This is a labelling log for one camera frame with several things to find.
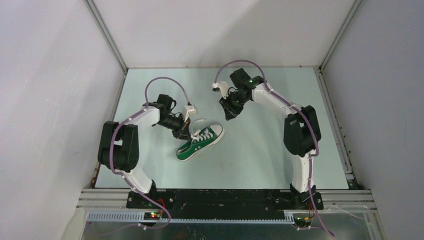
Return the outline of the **white shoelace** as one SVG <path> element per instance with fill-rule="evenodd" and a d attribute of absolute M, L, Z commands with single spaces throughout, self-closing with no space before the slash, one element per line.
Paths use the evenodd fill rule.
<path fill-rule="evenodd" d="M 200 138 L 200 135 L 202 134 L 202 132 L 204 131 L 202 128 L 196 128 L 195 125 L 205 121 L 205 118 L 199 118 L 197 120 L 194 120 L 190 123 L 189 126 L 189 133 L 190 133 L 190 137 L 193 140 L 198 140 Z"/>

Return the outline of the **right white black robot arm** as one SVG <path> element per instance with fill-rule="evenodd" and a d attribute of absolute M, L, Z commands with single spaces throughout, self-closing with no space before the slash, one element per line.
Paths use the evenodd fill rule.
<path fill-rule="evenodd" d="M 283 121 L 283 143 L 293 156 L 291 204 L 296 209 L 317 210 L 318 197 L 313 183 L 313 160 L 318 156 L 321 130 L 316 110 L 286 100 L 275 91 L 265 74 L 250 77 L 242 68 L 230 75 L 235 90 L 231 91 L 226 81 L 214 80 L 212 89 L 221 94 L 219 100 L 227 121 L 236 118 L 248 101 L 270 109 Z"/>

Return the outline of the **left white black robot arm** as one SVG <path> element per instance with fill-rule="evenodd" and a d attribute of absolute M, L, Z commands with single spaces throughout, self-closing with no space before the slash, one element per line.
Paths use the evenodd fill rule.
<path fill-rule="evenodd" d="M 198 112 L 197 108 L 188 102 L 182 112 L 175 115 L 172 111 L 176 105 L 172 97 L 160 94 L 156 101 L 143 104 L 140 111 L 123 122 L 106 121 L 102 127 L 97 161 L 140 194 L 138 201 L 145 208 L 156 206 L 158 194 L 154 180 L 138 165 L 139 135 L 142 130 L 159 125 L 171 130 L 176 139 L 190 140 L 190 116 Z"/>

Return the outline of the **green canvas sneaker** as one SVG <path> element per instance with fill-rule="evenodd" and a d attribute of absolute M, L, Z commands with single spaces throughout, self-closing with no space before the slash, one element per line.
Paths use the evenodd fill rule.
<path fill-rule="evenodd" d="M 190 139 L 176 150 L 176 158 L 185 162 L 203 149 L 218 143 L 225 134 L 221 124 L 211 124 L 203 128 L 199 139 Z"/>

